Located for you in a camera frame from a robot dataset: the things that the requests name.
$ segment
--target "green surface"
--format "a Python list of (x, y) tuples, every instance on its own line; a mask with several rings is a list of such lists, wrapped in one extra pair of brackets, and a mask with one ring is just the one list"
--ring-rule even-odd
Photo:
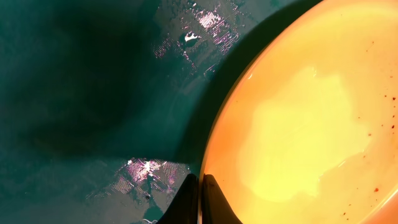
[(0, 223), (160, 218), (288, 2), (0, 1)]

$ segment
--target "yellow plate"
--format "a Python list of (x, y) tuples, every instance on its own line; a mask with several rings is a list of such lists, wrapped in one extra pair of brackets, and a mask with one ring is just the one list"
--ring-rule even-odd
[(398, 2), (324, 1), (243, 74), (202, 173), (243, 223), (398, 223), (396, 106)]

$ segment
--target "dark green table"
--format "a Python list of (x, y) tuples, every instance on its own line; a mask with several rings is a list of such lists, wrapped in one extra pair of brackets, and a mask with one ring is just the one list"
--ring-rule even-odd
[(289, 2), (0, 1), (0, 223), (160, 218)]

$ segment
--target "orange surface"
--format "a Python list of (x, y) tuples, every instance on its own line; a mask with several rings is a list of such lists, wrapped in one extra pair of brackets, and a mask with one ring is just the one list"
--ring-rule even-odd
[(202, 166), (243, 223), (398, 223), (397, 49), (398, 1), (326, 0), (260, 54)]

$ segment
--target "scratched surface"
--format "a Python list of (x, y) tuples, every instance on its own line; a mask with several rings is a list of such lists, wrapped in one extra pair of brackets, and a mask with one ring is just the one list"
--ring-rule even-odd
[[(60, 13), (69, 18), (98, 7), (89, 1), (1, 1), (0, 223), (155, 223), (185, 176), (198, 172), (201, 157), (181, 160), (177, 148), (204, 89), (231, 49), (258, 23), (292, 1), (97, 1), (105, 9), (131, 14), (132, 20), (138, 21), (135, 25), (144, 24), (137, 25), (139, 32), (135, 34), (141, 41), (141, 53), (127, 63), (126, 70), (138, 74), (135, 81), (139, 80), (129, 94), (146, 103), (130, 98), (140, 112), (131, 110), (116, 128), (101, 133), (95, 144), (88, 138), (52, 142), (43, 137), (52, 136), (48, 133), (21, 144), (15, 136), (29, 127), (64, 118), (45, 104), (52, 100), (47, 95), (58, 95), (50, 88), (51, 92), (45, 92), (44, 86), (39, 88), (47, 93), (40, 98), (45, 102), (42, 104), (17, 105), (6, 98), (14, 93), (10, 89), (18, 90), (15, 86), (34, 83), (29, 75), (35, 74), (40, 64), (64, 57), (78, 46), (69, 34), (76, 31), (74, 27), (48, 28), (44, 24), (56, 21)], [(85, 10), (74, 11), (79, 7)], [(49, 119), (52, 114), (59, 116)], [(58, 154), (80, 144), (92, 149), (89, 156), (65, 159)], [(60, 149), (57, 153), (47, 152), (56, 147)]]

